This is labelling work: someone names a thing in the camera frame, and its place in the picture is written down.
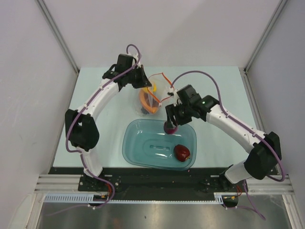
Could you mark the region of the purple fake onion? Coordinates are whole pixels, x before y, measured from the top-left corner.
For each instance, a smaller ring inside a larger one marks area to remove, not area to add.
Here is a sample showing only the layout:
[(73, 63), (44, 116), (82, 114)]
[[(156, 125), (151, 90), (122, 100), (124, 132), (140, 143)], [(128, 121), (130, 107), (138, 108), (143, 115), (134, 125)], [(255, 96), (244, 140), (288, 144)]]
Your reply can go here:
[(177, 129), (178, 129), (178, 126), (176, 126), (176, 125), (170, 126), (170, 124), (171, 124), (171, 123), (168, 123), (168, 122), (166, 121), (166, 122), (164, 123), (164, 125), (163, 125), (163, 130), (164, 130), (164, 132), (165, 132), (166, 134), (168, 134), (168, 135), (174, 134), (174, 133), (177, 131)]

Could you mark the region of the clear zip bag orange seal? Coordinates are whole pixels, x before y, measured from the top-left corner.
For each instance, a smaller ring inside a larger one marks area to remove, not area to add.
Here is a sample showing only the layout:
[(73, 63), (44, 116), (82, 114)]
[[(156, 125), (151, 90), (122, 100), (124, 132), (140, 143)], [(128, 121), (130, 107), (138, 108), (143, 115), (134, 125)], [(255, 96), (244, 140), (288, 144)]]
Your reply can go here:
[(172, 82), (161, 73), (148, 77), (151, 87), (136, 89), (134, 96), (134, 109), (138, 115), (155, 115), (170, 99), (170, 86)]

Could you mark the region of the dark purple fake fruit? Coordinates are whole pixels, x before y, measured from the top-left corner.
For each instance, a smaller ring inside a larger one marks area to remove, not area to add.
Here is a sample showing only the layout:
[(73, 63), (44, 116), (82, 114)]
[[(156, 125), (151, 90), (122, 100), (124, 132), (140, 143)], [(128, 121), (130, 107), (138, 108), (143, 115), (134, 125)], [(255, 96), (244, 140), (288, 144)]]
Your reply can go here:
[(185, 162), (191, 155), (189, 149), (183, 145), (176, 145), (173, 152), (175, 158), (180, 162)]

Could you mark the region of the yellow fake pepper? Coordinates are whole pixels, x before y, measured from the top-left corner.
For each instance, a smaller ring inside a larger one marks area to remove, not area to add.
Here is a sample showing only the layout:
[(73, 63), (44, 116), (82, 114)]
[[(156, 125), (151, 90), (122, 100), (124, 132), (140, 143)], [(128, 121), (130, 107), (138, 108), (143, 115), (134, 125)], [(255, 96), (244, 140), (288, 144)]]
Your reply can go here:
[(150, 87), (150, 91), (152, 93), (156, 92), (157, 91), (157, 85), (155, 82), (152, 82), (152, 86)]

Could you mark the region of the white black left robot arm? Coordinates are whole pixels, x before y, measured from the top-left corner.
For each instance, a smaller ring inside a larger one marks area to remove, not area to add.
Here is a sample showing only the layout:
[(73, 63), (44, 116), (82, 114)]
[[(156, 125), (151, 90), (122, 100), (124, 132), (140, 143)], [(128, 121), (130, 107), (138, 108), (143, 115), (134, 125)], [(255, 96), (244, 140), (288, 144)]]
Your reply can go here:
[(105, 178), (100, 176), (103, 167), (95, 149), (100, 138), (96, 121), (107, 103), (126, 85), (135, 89), (151, 86), (140, 59), (140, 54), (119, 54), (117, 63), (103, 74), (90, 98), (78, 109), (65, 113), (66, 149), (80, 154), (84, 173), (90, 176), (88, 184), (96, 191), (105, 186)]

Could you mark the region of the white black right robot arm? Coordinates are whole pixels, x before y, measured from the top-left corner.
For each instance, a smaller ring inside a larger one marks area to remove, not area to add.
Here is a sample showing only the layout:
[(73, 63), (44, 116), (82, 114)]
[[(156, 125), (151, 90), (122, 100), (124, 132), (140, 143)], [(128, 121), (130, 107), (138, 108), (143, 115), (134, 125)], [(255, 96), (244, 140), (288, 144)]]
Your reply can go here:
[(220, 187), (224, 191), (232, 191), (238, 182), (251, 177), (264, 179), (281, 161), (280, 140), (276, 133), (266, 134), (250, 127), (225, 110), (219, 100), (210, 95), (201, 97), (191, 85), (180, 90), (171, 88), (168, 95), (174, 103), (165, 108), (166, 133), (172, 134), (178, 126), (197, 118), (224, 131), (248, 153), (246, 160), (229, 166), (221, 174)]

